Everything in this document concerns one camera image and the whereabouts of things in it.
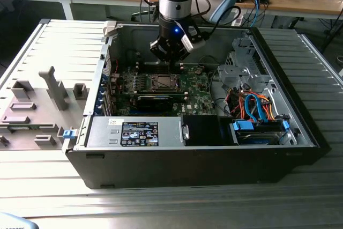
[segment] white cable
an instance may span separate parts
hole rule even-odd
[[[343,64],[343,56],[336,57],[336,62],[339,64]]]

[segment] motherboard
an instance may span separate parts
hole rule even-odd
[[[215,106],[208,91],[208,73],[185,66],[180,73],[144,73],[127,68],[113,85],[115,115],[211,115]]]

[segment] table leg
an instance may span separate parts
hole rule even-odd
[[[74,20],[73,13],[71,11],[71,1],[70,0],[59,0],[59,2],[62,4],[63,11],[65,14],[65,18],[67,20]]]

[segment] aluminum workbench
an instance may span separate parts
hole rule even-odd
[[[30,79],[35,89],[46,90],[37,75],[42,62],[55,67],[56,79],[68,94],[75,83],[89,88],[102,26],[96,21],[39,24],[0,80],[1,116],[7,112],[15,81]],[[82,109],[84,103],[78,103]],[[332,151],[275,184],[92,190],[68,162],[57,139],[54,147],[40,150],[21,142],[0,145],[0,212],[25,217],[40,228],[343,228],[343,131],[334,126],[341,124],[343,110],[331,102],[313,106],[318,112],[328,111],[332,127],[325,131]],[[333,112],[335,122],[329,116]],[[60,115],[60,126],[79,122]]]

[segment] side panel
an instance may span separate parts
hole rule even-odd
[[[68,159],[91,189],[209,186],[277,182],[322,156],[289,150],[70,151]]]

